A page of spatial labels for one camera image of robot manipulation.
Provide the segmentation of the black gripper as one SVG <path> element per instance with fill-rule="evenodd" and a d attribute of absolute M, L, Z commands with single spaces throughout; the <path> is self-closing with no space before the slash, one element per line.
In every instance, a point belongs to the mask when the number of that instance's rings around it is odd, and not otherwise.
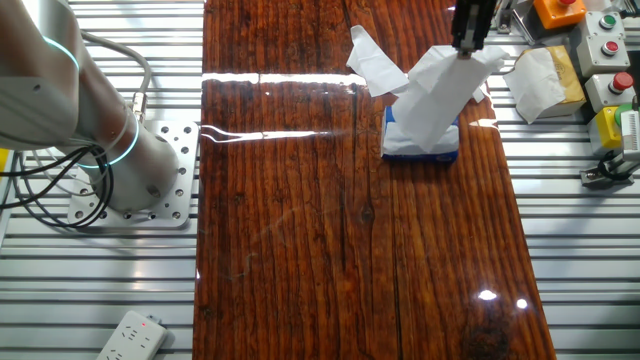
<path fill-rule="evenodd" d="M 484 41 L 494 16 L 497 0 L 457 0 L 452 29 L 459 30 L 454 35 L 452 46 L 460 58 L 484 48 Z"/>

